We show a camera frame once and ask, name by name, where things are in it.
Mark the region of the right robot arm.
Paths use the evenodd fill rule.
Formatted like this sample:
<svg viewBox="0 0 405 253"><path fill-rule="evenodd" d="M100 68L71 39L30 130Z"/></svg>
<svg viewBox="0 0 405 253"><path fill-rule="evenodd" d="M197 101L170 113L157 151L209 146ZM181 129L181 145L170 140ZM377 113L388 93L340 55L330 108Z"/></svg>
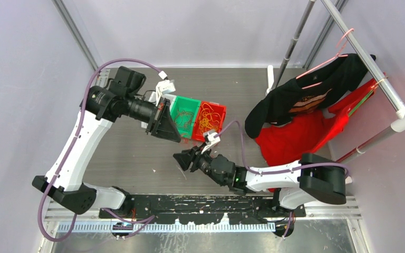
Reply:
<svg viewBox="0 0 405 253"><path fill-rule="evenodd" d="M271 192L272 211L283 217L300 205L317 200L330 205L346 203L348 168L312 153L288 164L257 168L236 165L225 156L212 157L205 145L173 154L183 171L202 171L216 184L246 195Z"/></svg>

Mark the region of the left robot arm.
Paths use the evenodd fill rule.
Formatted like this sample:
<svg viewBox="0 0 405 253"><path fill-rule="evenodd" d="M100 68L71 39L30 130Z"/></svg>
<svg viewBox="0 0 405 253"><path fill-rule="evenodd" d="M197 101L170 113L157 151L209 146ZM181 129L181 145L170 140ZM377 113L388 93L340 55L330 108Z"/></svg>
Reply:
<svg viewBox="0 0 405 253"><path fill-rule="evenodd" d="M100 218L133 214L130 193L116 187L97 187L83 181L85 170L103 136L115 121L127 116L146 124L146 133L156 138L180 142L181 135L174 123L171 102L166 94L175 91L174 82L159 73L155 99L139 95L146 81L140 72L121 66L101 70L80 107L75 127L59 158L43 176L35 176L32 185L56 203L76 215L99 209Z"/></svg>

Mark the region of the green plastic bin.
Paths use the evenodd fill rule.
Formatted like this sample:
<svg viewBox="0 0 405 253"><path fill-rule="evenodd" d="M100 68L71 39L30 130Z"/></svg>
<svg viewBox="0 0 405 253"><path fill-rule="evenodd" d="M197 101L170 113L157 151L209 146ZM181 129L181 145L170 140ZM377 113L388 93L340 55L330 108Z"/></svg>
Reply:
<svg viewBox="0 0 405 253"><path fill-rule="evenodd" d="M200 100L177 96L171 108L171 117L182 138L191 139L200 104Z"/></svg>

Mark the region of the white plastic bin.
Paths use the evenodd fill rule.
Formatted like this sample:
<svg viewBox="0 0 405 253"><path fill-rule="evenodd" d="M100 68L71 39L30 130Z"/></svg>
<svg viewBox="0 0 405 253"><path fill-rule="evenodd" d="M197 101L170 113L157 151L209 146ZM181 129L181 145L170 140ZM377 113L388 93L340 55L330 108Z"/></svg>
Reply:
<svg viewBox="0 0 405 253"><path fill-rule="evenodd" d="M177 96L173 95L173 94L163 94L162 97L164 97L164 98L166 98L166 99L168 99L170 101L170 106L171 107L173 106L173 104L174 104L174 102L175 102L175 100L177 98Z"/></svg>

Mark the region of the red plastic bin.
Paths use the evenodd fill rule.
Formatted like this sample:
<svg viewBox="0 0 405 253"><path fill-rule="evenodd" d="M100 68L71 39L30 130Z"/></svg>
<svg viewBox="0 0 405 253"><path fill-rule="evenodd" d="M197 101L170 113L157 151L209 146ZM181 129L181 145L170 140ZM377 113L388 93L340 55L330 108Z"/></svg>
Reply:
<svg viewBox="0 0 405 253"><path fill-rule="evenodd" d="M204 141L203 134L209 130L220 132L223 127L227 108L225 105L202 101L196 117L192 140Z"/></svg>

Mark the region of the red t-shirt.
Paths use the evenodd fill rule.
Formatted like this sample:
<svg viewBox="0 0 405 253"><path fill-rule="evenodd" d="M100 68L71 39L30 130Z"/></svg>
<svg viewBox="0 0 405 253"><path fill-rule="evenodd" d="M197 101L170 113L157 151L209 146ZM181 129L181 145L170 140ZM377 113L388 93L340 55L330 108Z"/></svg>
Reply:
<svg viewBox="0 0 405 253"><path fill-rule="evenodd" d="M377 81L369 80L345 98L328 107L333 114L326 118L322 110L300 114L282 126L262 129L255 142L268 166L281 166L299 160L304 153L315 153L341 133L348 124L348 110L369 90L377 90Z"/></svg>

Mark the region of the black t-shirt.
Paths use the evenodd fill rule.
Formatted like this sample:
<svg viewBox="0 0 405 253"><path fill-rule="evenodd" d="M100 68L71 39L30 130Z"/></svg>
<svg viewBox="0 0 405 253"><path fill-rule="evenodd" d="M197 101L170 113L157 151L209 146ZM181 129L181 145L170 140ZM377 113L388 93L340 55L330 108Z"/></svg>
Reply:
<svg viewBox="0 0 405 253"><path fill-rule="evenodd" d="M265 123L283 125L298 114L325 109L352 92L368 73L355 53L337 58L300 79L295 77L271 90L246 117L246 134L255 139Z"/></svg>

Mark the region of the green clothes hanger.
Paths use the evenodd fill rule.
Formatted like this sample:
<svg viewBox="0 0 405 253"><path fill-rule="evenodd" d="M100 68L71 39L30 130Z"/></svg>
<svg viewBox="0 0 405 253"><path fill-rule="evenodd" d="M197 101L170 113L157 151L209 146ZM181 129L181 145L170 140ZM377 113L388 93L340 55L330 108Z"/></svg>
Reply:
<svg viewBox="0 0 405 253"><path fill-rule="evenodd" d="M374 95L374 93L375 89L371 89L365 95L363 95L360 100L356 100L353 107L349 108L348 116L351 117L360 106L362 106L371 96Z"/></svg>

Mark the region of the pink clothes hanger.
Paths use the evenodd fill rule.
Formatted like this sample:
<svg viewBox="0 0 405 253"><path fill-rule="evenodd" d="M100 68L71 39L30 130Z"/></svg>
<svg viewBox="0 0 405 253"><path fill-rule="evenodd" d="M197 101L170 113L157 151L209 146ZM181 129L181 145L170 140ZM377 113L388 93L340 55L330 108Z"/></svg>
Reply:
<svg viewBox="0 0 405 253"><path fill-rule="evenodd" d="M300 78L302 78L302 77L304 77L304 76L306 76L306 75L308 75L308 74L311 74L311 73L314 72L314 71L317 71L318 69L324 67L325 65L328 65L328 64L330 64L331 62L335 61L337 58L348 56L348 54L343 54L342 52L343 52L343 50L346 48L347 44L349 43L349 39L346 38L346 37L347 37L350 33L352 33L353 31L354 31L354 28L350 28L349 30L347 30L347 31L344 33L344 35L341 37L341 39L338 41L338 43L337 43L337 45L336 45L336 47L339 47L340 45L341 45L341 47L340 47L340 49L338 50L338 52L337 52L332 58L330 58L330 59L328 59L327 61L325 61L325 62L323 62L323 63L317 65L316 67L313 67L313 68L311 68L310 70L308 70L308 71L306 71L306 72L300 74L299 76L296 77L296 79L298 80L298 79L300 79Z"/></svg>

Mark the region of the metal clothes rack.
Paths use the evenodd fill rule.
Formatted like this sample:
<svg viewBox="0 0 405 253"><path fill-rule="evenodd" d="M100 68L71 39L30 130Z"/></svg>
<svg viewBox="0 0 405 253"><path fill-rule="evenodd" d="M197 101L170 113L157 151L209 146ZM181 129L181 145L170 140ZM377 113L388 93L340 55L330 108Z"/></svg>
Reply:
<svg viewBox="0 0 405 253"><path fill-rule="evenodd" d="M398 119L388 127L389 134L405 130L405 106L393 92L392 86L384 80L383 73L375 63L375 56L367 54L352 35L347 35L349 29L335 5L331 1L323 1L323 4L343 30L344 37L355 53L337 53L325 63L304 73L300 79L294 77L268 90L265 99L259 103L260 117L279 124L289 123L292 116L314 115L315 109L344 105L332 119L334 127L310 149L309 157L341 131L352 109L377 87L388 93L397 109Z"/></svg>

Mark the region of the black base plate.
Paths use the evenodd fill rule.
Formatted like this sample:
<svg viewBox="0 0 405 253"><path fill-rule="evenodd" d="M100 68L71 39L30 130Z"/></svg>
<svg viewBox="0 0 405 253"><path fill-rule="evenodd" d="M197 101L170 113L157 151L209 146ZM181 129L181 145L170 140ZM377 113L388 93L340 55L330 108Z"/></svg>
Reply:
<svg viewBox="0 0 405 253"><path fill-rule="evenodd" d="M306 215L302 205L290 211L278 206L276 199L267 195L133 194L113 210L108 202L102 201L96 201L91 207L99 210L99 218L118 216L135 221L152 218L153 223L161 225L175 222L182 225L215 225L221 223L223 218L230 225L254 225L284 222Z"/></svg>

